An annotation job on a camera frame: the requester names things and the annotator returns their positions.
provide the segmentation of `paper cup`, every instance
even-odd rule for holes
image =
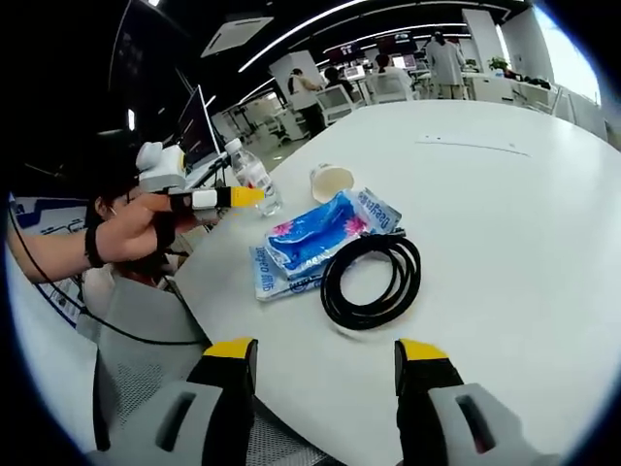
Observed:
[[[322,163],[310,172],[310,188],[314,200],[325,204],[340,190],[353,188],[353,175],[343,167]]]

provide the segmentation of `coiled black cable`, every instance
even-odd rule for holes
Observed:
[[[345,299],[341,290],[343,273],[358,257],[372,251],[390,259],[390,284],[374,302],[353,304]],[[419,287],[420,254],[411,241],[396,235],[363,236],[339,250],[328,263],[321,280],[321,304],[337,325],[368,330],[403,314],[414,301]]]

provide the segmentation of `black hair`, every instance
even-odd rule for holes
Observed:
[[[331,66],[325,71],[326,80],[330,83],[333,81],[337,81],[339,79],[339,70],[337,70],[334,66]]]
[[[438,44],[440,44],[441,46],[446,44],[446,40],[444,38],[444,35],[442,34],[442,31],[440,31],[439,29],[434,31],[434,37],[436,38],[436,42]]]
[[[300,68],[294,68],[293,70],[291,70],[291,74],[300,76],[302,74],[302,70]],[[289,89],[289,93],[293,94],[293,77],[289,78],[289,81],[287,82],[287,88]]]
[[[112,167],[110,173],[98,171],[96,179],[92,180],[88,206],[86,207],[86,217],[84,224],[86,227],[96,226],[104,220],[95,208],[97,199],[101,198],[106,206],[111,206],[117,197],[127,195],[129,201],[129,191],[138,185],[138,170],[135,166],[121,168]]]
[[[377,66],[379,67],[378,72],[385,73],[386,67],[390,63],[390,57],[385,53],[380,53],[378,56],[376,56],[376,63],[377,63]]]

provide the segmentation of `plastic bag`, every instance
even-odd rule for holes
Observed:
[[[344,189],[323,204],[266,235],[265,250],[289,280],[317,274],[344,245],[362,233],[386,234],[401,214],[368,189]]]
[[[254,293],[260,301],[303,293],[321,286],[323,269],[298,280],[289,281],[274,263],[265,247],[250,247],[254,270]]]

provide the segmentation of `plastic bottle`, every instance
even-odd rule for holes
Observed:
[[[263,216],[271,216],[280,209],[282,205],[280,195],[261,160],[244,149],[242,142],[237,138],[224,146],[224,149],[231,155],[231,167],[240,185],[258,187],[265,192],[265,199],[256,206],[259,212]]]

